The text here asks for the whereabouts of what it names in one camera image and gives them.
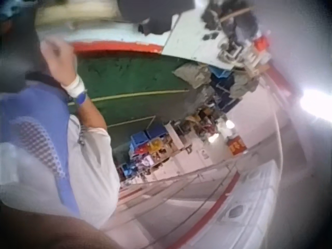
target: hand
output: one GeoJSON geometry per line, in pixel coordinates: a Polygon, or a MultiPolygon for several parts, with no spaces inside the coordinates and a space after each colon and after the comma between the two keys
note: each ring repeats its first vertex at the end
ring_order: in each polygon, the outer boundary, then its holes
{"type": "Polygon", "coordinates": [[[40,43],[51,75],[61,85],[69,86],[76,78],[76,56],[71,45],[64,40],[50,37],[40,43]]]}

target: blue wristband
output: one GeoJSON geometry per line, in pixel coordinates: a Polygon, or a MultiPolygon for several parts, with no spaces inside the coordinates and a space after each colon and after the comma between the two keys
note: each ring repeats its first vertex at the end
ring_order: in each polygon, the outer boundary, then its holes
{"type": "Polygon", "coordinates": [[[87,96],[88,96],[88,95],[87,95],[87,92],[86,92],[86,91],[80,93],[80,94],[77,96],[77,98],[75,99],[76,104],[77,104],[78,106],[81,106],[81,105],[84,103],[84,101],[86,100],[87,96]]]}

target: blue crate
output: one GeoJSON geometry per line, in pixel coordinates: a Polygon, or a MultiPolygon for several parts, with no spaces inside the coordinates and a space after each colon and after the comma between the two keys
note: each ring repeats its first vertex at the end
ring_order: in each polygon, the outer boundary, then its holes
{"type": "Polygon", "coordinates": [[[157,137],[161,137],[166,135],[168,132],[164,125],[162,124],[156,124],[150,129],[146,130],[146,134],[149,137],[150,140],[155,139],[157,137]]]}
{"type": "Polygon", "coordinates": [[[133,145],[133,148],[136,149],[138,146],[145,144],[149,142],[149,138],[145,134],[144,131],[140,131],[130,137],[131,144],[133,145]]]}

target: white wristband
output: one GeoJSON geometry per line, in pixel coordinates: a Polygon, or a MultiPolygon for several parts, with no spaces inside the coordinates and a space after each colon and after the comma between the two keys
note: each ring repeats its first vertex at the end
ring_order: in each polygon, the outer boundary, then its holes
{"type": "Polygon", "coordinates": [[[84,82],[79,75],[76,76],[76,78],[70,85],[68,86],[61,85],[61,86],[73,98],[76,98],[82,92],[85,91],[84,82]]]}

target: white shirt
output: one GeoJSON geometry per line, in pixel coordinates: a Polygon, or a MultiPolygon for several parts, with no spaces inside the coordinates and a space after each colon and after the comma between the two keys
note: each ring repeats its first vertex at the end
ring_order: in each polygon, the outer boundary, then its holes
{"type": "MultiPolygon", "coordinates": [[[[84,146],[78,143],[80,124],[68,123],[68,167],[80,218],[100,228],[116,208],[120,188],[110,137],[90,128],[84,146]]],[[[71,216],[62,205],[52,172],[36,158],[8,143],[0,144],[0,199],[14,209],[71,216]]]]}

